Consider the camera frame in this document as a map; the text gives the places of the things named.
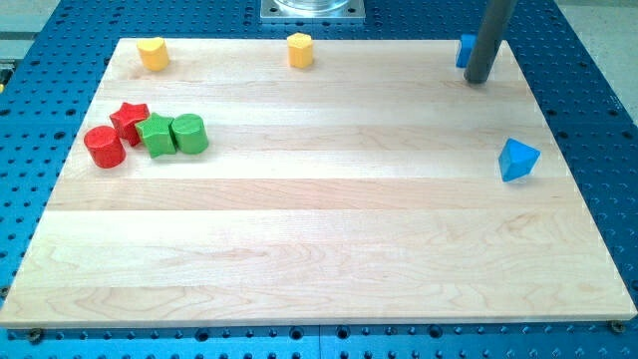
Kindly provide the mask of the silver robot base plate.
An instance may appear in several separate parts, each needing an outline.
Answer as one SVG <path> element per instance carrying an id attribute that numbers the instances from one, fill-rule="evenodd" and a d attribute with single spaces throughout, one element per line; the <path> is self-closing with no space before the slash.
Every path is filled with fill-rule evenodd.
<path id="1" fill-rule="evenodd" d="M 363 0 L 260 0 L 262 22 L 355 21 L 366 18 Z"/>

